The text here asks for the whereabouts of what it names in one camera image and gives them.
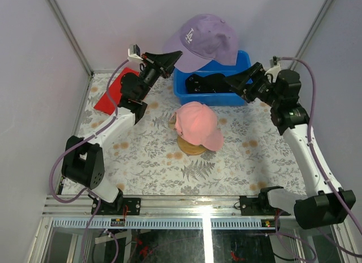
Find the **blue plastic bin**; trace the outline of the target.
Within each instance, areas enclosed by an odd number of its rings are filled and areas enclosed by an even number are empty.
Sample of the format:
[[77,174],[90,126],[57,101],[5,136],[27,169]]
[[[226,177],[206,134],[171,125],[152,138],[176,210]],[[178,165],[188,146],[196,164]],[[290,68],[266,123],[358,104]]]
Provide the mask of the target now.
[[200,93],[188,94],[186,89],[186,79],[196,74],[199,76],[208,76],[211,74],[221,73],[225,76],[238,74],[250,68],[251,61],[247,52],[239,50],[235,66],[224,66],[216,61],[211,61],[201,69],[193,73],[184,73],[178,69],[174,70],[174,94],[181,105],[197,101],[208,106],[243,106],[244,100],[234,92],[231,93]]

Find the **purple LA baseball cap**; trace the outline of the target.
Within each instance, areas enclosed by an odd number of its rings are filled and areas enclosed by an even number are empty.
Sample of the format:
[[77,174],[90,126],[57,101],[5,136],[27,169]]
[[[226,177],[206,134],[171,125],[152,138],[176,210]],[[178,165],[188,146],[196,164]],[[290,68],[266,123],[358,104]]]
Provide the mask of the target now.
[[211,61],[234,66],[238,56],[238,35],[222,18],[200,14],[186,21],[164,44],[162,51],[181,51],[175,64],[181,72],[192,73]]

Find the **beige baseball cap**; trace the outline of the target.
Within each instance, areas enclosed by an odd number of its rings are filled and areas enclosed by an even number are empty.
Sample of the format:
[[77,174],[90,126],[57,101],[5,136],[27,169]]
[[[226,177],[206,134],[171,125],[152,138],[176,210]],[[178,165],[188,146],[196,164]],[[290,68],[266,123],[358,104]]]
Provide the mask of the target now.
[[173,113],[168,121],[168,128],[171,130],[176,129],[176,113]]

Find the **pink baseball cap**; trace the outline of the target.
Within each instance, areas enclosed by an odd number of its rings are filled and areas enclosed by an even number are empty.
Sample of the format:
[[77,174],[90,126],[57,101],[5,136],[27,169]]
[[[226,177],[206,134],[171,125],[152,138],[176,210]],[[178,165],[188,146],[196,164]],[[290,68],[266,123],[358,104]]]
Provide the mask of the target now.
[[224,137],[218,127],[217,115],[209,106],[192,101],[182,105],[174,115],[174,128],[183,140],[214,152],[222,148]]

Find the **wooden hat stand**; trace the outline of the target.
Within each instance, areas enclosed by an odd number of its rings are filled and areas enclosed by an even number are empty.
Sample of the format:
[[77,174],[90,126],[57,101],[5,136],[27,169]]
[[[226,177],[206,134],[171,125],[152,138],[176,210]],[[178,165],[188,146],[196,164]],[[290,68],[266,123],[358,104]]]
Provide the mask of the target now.
[[207,151],[204,146],[190,144],[180,136],[177,137],[177,144],[179,149],[189,156],[199,156]]

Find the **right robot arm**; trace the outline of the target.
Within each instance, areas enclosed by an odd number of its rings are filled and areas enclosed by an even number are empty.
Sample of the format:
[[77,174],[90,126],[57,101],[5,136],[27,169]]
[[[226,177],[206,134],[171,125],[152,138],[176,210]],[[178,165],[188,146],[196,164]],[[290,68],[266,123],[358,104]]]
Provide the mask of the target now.
[[289,69],[276,75],[255,63],[245,71],[224,78],[245,102],[256,99],[270,106],[271,121],[284,138],[302,173],[306,196],[276,186],[259,193],[258,209],[272,214],[279,209],[292,214],[303,229],[342,223],[356,202],[352,190],[344,190],[318,147],[312,114],[299,103],[300,75]]

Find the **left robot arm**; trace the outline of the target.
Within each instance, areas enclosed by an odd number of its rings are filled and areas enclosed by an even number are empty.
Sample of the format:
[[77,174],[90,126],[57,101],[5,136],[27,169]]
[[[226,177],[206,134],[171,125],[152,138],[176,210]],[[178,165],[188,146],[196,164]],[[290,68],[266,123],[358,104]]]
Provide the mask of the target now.
[[71,136],[62,158],[63,177],[84,186],[104,202],[104,208],[113,215],[124,207],[122,191],[105,176],[103,150],[123,132],[136,125],[144,116],[147,104],[144,98],[159,77],[170,77],[182,51],[165,54],[140,54],[137,45],[128,50],[128,59],[138,62],[140,73],[128,72],[120,78],[120,97],[109,100],[114,112],[86,137]]

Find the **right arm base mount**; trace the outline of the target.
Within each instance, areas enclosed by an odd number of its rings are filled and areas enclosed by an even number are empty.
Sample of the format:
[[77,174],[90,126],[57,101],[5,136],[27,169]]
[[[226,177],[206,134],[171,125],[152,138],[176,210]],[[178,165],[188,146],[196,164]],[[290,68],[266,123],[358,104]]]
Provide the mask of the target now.
[[239,196],[234,204],[234,209],[240,210],[243,216],[276,216],[281,212],[269,204],[268,192],[274,189],[281,189],[281,186],[267,187],[260,189],[257,196]]

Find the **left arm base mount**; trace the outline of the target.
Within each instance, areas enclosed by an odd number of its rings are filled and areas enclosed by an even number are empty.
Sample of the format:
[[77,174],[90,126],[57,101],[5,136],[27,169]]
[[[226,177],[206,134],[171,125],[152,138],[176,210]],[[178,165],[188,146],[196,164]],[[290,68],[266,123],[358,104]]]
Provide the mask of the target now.
[[119,189],[114,202],[106,202],[101,200],[101,205],[97,211],[97,215],[122,215],[128,217],[132,215],[140,215],[141,198],[124,197],[123,192]]

